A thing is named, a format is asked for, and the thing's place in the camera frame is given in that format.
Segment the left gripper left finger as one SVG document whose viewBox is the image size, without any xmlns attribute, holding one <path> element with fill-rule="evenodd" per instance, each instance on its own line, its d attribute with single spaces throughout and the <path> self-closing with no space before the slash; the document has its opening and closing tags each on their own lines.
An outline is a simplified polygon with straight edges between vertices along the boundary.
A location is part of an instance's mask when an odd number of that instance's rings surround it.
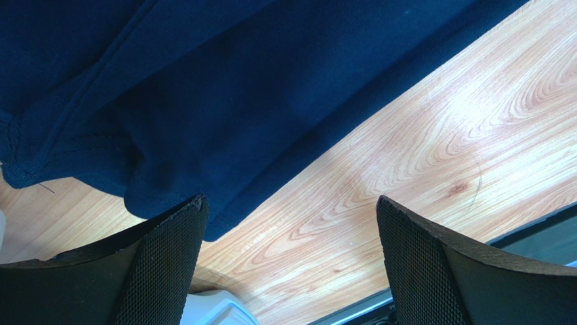
<svg viewBox="0 0 577 325">
<path fill-rule="evenodd" d="M 1 266 L 2 324 L 178 324 L 209 205 L 202 195 L 91 244 Z"/>
</svg>

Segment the navy blue t shirt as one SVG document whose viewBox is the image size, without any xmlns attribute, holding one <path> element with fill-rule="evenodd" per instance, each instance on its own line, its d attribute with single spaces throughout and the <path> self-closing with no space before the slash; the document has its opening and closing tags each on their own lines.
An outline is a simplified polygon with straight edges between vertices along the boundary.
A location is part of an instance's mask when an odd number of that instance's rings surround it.
<svg viewBox="0 0 577 325">
<path fill-rule="evenodd" d="M 1 170 L 236 227 L 522 1 L 2 1 Z"/>
</svg>

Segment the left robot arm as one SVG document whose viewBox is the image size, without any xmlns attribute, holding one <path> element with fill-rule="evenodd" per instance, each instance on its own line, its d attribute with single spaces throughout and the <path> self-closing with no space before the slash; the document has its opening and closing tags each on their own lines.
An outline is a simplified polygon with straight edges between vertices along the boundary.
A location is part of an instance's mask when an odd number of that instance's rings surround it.
<svg viewBox="0 0 577 325">
<path fill-rule="evenodd" d="M 195 196 L 92 244 L 1 266 L 2 324 L 255 324 L 231 293 L 192 294 L 209 206 Z M 373 324 L 575 324 L 576 264 L 483 244 L 382 196 L 390 289 Z"/>
</svg>

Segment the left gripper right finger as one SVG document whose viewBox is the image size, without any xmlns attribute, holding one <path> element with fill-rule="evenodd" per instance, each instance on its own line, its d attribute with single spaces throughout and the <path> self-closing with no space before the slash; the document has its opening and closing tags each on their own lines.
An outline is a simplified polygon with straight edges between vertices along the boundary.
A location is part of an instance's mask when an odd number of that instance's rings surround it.
<svg viewBox="0 0 577 325">
<path fill-rule="evenodd" d="M 575 324 L 576 269 L 508 253 L 381 196 L 377 223 L 400 324 Z"/>
</svg>

